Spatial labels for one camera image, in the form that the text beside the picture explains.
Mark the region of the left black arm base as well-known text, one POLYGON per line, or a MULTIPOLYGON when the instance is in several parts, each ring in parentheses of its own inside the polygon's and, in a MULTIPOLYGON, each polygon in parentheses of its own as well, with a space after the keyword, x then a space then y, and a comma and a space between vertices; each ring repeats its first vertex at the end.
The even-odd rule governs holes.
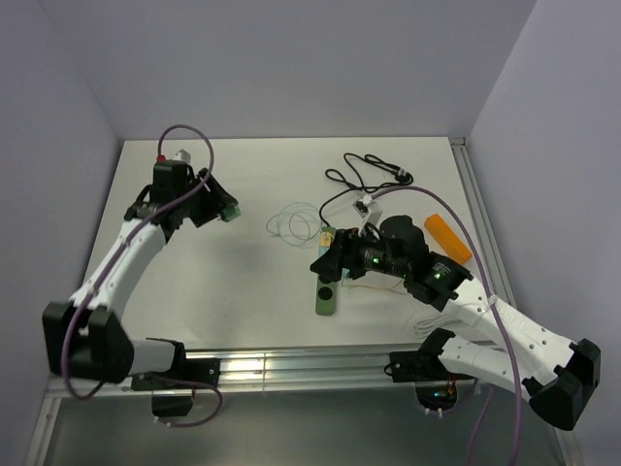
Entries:
POLYGON ((151 392, 151 413, 155 422, 169 428, 198 427, 212 421, 222 409, 223 395, 217 387, 220 365, 219 358, 188 359, 179 372, 133 376, 130 388, 135 392, 151 392), (215 406, 207 416, 188 420, 199 390, 213 393, 215 406))

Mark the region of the green plug adapter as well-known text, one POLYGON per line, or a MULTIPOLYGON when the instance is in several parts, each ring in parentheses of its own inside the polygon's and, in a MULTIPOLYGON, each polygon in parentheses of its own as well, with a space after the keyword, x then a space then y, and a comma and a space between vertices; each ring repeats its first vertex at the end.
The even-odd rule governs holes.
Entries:
POLYGON ((224 222, 231 222, 241 215, 241 210, 238 206, 228 206, 220 212, 220 218, 224 222))

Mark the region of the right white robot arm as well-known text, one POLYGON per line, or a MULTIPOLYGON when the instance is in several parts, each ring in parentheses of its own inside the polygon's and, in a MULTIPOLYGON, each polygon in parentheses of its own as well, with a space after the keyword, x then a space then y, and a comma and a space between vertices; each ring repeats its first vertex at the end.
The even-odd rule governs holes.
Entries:
POLYGON ((339 229, 331 246, 310 266, 335 283, 369 272, 402 279, 415 300, 455 318, 496 344, 472 343, 438 328, 414 351, 390 354, 394 382, 479 379, 524 399, 548 424, 575 428, 600 384, 601 350, 588 339, 573 341, 523 315, 485 288, 468 269, 429 249, 409 216, 391 216, 364 232, 339 229))

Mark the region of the yellow plug adapter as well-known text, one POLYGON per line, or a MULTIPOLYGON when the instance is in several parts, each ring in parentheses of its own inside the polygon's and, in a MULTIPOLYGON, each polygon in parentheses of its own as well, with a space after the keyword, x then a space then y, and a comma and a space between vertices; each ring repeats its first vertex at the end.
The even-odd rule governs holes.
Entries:
POLYGON ((319 238, 319 246, 321 248, 330 248, 333 241, 333 234, 328 231, 322 231, 319 238))

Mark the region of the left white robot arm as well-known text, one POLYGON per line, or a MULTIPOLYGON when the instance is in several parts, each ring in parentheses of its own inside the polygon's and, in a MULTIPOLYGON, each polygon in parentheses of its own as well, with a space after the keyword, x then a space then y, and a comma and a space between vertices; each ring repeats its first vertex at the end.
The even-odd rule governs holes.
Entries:
POLYGON ((73 379, 120 383, 145 373, 167 387, 189 375, 183 343, 158 338, 135 340, 121 323, 135 287, 151 261, 186 220, 201 227, 240 213, 237 199, 212 175, 183 161, 158 159, 152 181, 127 208, 112 248, 93 274, 65 302, 43 312, 50 370, 73 379))

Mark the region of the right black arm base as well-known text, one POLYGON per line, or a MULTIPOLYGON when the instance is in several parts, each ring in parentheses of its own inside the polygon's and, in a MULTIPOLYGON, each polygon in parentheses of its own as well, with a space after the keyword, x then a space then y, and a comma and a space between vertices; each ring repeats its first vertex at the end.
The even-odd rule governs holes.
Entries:
POLYGON ((478 379, 446 370, 422 350, 393 351, 383 373, 393 383, 411 383, 416 403, 425 416, 443 418, 477 394, 478 379))

